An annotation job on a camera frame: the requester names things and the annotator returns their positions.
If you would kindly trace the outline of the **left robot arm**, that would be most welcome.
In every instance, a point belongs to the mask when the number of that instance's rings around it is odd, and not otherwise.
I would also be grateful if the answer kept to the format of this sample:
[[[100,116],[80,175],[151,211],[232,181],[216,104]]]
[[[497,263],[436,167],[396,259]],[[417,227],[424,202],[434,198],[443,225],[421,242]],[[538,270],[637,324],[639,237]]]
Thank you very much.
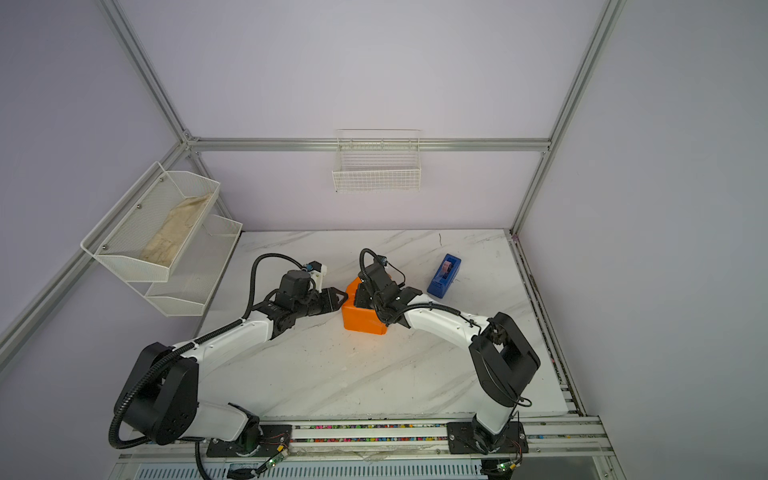
[[[185,343],[145,347],[116,400],[109,444],[129,449],[177,440],[255,442],[259,417],[231,401],[202,400],[201,380],[249,348],[276,339],[298,320],[339,311],[347,292],[322,281],[318,271],[290,270],[241,318]]]

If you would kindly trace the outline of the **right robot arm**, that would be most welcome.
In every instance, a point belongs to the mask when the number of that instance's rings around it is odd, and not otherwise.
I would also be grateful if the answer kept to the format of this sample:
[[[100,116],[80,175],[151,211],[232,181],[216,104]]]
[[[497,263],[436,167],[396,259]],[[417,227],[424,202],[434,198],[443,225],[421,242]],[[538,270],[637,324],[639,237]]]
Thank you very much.
[[[360,263],[363,299],[380,323],[424,331],[468,352],[484,392],[470,422],[470,447],[482,454],[499,451],[513,413],[528,401],[524,390],[541,366],[533,346],[511,316],[485,317],[439,304],[393,280],[386,267],[379,257]]]

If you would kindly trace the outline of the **blue tape dispenser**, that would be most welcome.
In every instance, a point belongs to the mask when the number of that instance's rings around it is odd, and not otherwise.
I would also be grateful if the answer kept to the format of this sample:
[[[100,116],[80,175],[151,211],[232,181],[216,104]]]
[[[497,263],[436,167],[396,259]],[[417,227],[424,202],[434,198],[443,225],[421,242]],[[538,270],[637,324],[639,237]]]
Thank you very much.
[[[446,254],[427,288],[429,295],[442,299],[454,282],[461,266],[461,259]]]

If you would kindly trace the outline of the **white lower mesh shelf bin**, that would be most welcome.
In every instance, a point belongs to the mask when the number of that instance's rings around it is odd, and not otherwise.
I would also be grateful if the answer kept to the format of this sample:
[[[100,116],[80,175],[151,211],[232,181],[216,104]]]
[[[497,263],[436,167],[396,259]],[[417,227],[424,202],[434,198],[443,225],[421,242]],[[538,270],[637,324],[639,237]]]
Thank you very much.
[[[202,316],[241,231],[241,223],[209,214],[170,279],[152,283],[144,298],[166,317]]]

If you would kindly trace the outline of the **white mesh shelf bin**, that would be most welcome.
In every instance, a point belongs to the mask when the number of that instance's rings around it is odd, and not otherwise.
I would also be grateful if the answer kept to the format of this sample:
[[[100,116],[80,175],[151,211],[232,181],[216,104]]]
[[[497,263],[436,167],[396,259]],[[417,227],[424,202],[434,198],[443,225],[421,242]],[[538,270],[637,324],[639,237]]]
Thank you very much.
[[[81,249],[120,280],[166,282],[218,200],[220,183],[190,171],[151,166],[132,189],[81,241]],[[170,267],[149,263],[140,254],[158,232],[170,210],[185,198],[211,194]]]
[[[166,317],[202,316],[241,231],[241,223],[209,214],[170,279],[152,283],[144,298]]]

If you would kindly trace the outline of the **beige cloth in bin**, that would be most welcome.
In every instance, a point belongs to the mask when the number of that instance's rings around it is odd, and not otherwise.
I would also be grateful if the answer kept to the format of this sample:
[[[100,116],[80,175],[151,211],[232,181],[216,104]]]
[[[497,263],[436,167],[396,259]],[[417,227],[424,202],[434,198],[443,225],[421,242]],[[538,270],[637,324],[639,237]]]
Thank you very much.
[[[140,254],[149,263],[170,267],[211,194],[185,198],[172,208],[158,232]]]

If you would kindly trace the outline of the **white upper mesh shelf bin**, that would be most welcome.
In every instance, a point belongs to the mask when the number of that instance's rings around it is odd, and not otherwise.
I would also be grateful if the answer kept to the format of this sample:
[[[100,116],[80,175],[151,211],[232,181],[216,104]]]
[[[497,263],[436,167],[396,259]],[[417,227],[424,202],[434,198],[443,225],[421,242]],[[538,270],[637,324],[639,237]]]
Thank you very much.
[[[81,241],[81,249],[120,280],[166,282],[218,200],[220,183],[190,171],[151,166],[132,189]],[[170,267],[149,263],[140,254],[158,232],[170,210],[185,198],[211,194]]]

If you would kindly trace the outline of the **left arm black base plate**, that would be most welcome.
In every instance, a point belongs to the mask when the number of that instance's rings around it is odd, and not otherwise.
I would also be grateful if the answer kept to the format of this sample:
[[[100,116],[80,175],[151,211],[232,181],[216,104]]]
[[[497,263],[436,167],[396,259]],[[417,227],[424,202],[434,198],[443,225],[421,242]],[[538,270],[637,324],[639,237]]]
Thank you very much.
[[[287,448],[291,442],[290,424],[260,424],[246,429],[236,440],[213,440],[206,450],[208,458],[267,458]]]

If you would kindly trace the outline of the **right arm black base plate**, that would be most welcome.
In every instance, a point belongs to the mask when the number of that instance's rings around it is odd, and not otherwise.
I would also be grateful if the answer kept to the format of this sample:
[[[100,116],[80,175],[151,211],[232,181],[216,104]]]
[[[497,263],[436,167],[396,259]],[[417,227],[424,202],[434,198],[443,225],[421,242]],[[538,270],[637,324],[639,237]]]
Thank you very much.
[[[519,421],[509,421],[499,433],[491,433],[478,422],[449,422],[446,426],[451,454],[526,454],[527,434]]]

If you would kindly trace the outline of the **aluminium frame rail front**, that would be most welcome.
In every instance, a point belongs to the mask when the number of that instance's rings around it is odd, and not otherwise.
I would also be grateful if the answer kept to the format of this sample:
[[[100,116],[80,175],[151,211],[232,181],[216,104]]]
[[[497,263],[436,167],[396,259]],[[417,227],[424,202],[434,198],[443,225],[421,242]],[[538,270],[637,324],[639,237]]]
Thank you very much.
[[[281,457],[203,457],[179,442],[119,455],[111,479],[623,479],[625,473],[596,417],[523,420],[507,452],[460,453],[446,419],[296,421],[290,440],[270,440]]]

